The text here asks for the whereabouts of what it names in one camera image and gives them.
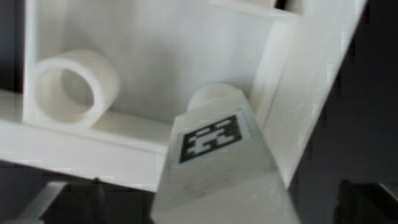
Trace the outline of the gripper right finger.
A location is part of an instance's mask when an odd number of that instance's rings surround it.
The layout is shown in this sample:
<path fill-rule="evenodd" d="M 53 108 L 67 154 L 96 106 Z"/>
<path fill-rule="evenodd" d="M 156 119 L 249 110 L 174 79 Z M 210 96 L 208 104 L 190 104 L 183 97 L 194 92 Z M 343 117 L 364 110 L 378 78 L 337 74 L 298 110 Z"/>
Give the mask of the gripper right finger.
<path fill-rule="evenodd" d="M 341 181 L 332 224 L 398 224 L 398 184 Z"/>

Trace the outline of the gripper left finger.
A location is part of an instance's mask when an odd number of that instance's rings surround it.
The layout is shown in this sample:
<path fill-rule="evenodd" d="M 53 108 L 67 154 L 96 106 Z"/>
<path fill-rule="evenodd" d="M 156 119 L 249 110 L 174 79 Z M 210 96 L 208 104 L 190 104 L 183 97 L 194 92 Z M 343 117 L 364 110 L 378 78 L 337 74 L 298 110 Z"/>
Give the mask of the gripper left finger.
<path fill-rule="evenodd" d="M 98 180 L 53 181 L 34 197 L 14 224 L 154 224 L 153 193 Z"/>

